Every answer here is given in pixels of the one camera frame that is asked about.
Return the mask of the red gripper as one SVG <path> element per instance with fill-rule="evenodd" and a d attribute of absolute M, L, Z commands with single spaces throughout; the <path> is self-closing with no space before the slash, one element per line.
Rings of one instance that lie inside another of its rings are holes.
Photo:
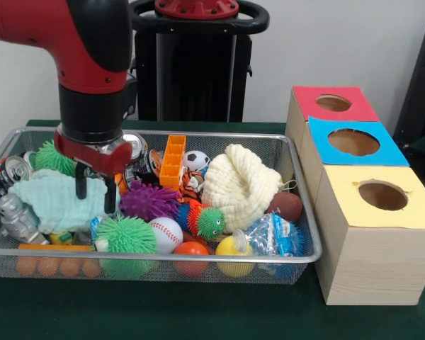
<path fill-rule="evenodd" d="M 86 166 L 93 171 L 106 175 L 104 183 L 107 191 L 104 198 L 104 211 L 113 214 L 116 211 L 117 185 L 114 173 L 123 171 L 130 163 L 132 145 L 123 138 L 111 144 L 88 145 L 66 137 L 60 130 L 55 131 L 54 143 L 57 151 L 77 161 L 75 168 L 75 185 L 77 198 L 86 198 Z"/>

